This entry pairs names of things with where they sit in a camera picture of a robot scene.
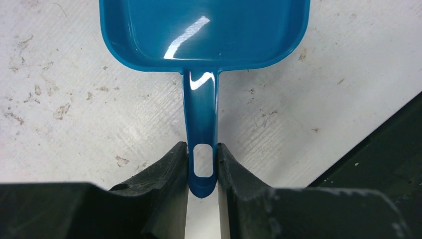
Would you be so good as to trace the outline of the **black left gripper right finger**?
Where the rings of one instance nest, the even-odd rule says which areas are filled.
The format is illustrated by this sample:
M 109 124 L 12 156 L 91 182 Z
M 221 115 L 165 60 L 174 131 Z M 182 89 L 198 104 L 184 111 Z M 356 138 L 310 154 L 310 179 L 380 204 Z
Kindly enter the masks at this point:
M 410 239 L 399 209 L 376 190 L 273 188 L 217 146 L 223 239 Z

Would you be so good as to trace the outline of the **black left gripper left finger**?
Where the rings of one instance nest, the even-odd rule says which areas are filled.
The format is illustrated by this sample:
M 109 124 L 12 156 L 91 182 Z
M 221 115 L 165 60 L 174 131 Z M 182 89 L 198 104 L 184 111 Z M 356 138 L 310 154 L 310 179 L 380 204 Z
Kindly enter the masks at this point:
M 91 183 L 1 184 L 3 239 L 182 239 L 188 153 L 176 143 L 160 160 L 104 190 Z

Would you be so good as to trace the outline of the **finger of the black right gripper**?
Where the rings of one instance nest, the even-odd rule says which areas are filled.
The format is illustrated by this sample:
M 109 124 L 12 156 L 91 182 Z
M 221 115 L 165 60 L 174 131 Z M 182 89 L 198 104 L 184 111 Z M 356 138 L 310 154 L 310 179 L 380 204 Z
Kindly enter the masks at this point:
M 422 95 L 387 119 L 310 187 L 362 188 L 385 194 L 414 238 L 422 237 Z

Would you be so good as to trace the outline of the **blue plastic dustpan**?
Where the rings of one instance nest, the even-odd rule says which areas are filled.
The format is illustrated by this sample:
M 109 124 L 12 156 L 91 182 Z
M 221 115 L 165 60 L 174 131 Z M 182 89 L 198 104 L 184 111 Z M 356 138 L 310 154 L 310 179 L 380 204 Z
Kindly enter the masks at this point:
M 268 67 L 290 55 L 306 32 L 308 0 L 102 0 L 101 33 L 112 56 L 142 72 L 182 76 L 188 185 L 198 198 L 214 191 L 217 172 L 194 170 L 194 149 L 212 149 L 216 165 L 218 77 Z

